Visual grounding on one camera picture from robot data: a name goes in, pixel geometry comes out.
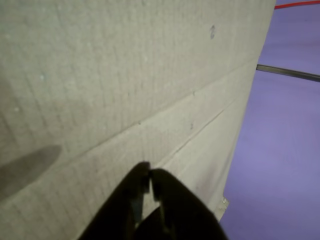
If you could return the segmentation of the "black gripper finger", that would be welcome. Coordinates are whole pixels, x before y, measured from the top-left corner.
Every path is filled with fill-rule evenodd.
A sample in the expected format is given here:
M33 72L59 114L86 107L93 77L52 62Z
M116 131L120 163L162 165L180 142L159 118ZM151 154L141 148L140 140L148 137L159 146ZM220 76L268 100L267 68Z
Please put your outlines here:
M164 169L150 171L159 202L134 232L135 240L226 240L215 215L176 177Z
M132 240L142 221L144 194L150 191L149 162L135 165L115 188L80 240Z

